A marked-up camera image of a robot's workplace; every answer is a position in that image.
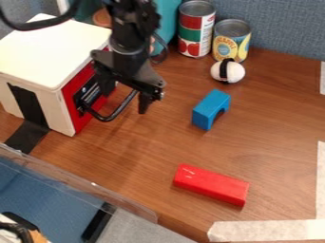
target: food can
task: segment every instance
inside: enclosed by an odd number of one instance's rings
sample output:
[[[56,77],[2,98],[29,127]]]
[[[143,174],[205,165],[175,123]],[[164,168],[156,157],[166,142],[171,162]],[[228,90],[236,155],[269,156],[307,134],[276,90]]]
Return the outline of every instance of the food can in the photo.
[[[216,23],[213,56],[217,61],[233,58],[237,63],[247,58],[252,30],[239,19],[226,19]]]
[[[200,58],[211,50],[216,8],[205,1],[189,1],[180,5],[179,52]]]

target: red block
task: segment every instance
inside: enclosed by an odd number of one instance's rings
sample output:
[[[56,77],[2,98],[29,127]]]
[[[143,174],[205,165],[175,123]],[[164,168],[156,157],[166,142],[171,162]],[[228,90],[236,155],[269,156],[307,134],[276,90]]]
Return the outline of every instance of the red block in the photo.
[[[249,188],[248,182],[187,164],[179,166],[174,185],[240,207],[245,205]]]

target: blue arch block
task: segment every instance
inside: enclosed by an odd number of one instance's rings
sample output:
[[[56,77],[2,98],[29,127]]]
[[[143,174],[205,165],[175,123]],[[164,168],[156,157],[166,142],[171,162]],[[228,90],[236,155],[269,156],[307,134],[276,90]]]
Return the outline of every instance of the blue arch block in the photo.
[[[230,100],[230,95],[217,89],[212,90],[203,101],[193,109],[193,124],[201,129],[210,130],[219,112],[226,112],[229,110]]]

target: wooden table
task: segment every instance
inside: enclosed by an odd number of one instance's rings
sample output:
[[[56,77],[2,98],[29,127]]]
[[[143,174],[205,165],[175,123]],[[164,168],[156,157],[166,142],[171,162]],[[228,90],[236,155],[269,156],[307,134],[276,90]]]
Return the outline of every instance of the wooden table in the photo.
[[[168,81],[166,97],[146,115],[134,101],[116,121],[92,120],[74,138],[50,132],[31,154],[141,203],[164,227],[200,242],[217,220],[315,218],[317,141],[325,140],[320,61],[253,48],[245,79],[231,85],[210,77],[213,63],[173,50],[156,66]],[[232,104],[205,132],[191,124],[191,113],[213,88]],[[101,112],[126,92],[121,86]],[[2,108],[0,121],[0,141],[22,122]],[[183,162],[249,181],[246,206],[173,187]]]

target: can lid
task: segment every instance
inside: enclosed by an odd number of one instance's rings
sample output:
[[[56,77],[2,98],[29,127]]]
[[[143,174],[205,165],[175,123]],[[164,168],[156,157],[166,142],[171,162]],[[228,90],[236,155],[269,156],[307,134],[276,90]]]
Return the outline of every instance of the can lid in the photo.
[[[216,33],[227,37],[240,37],[249,34],[252,30],[245,21],[226,19],[217,22]]]
[[[216,12],[213,4],[205,1],[189,1],[180,5],[180,13],[192,16],[203,17]]]

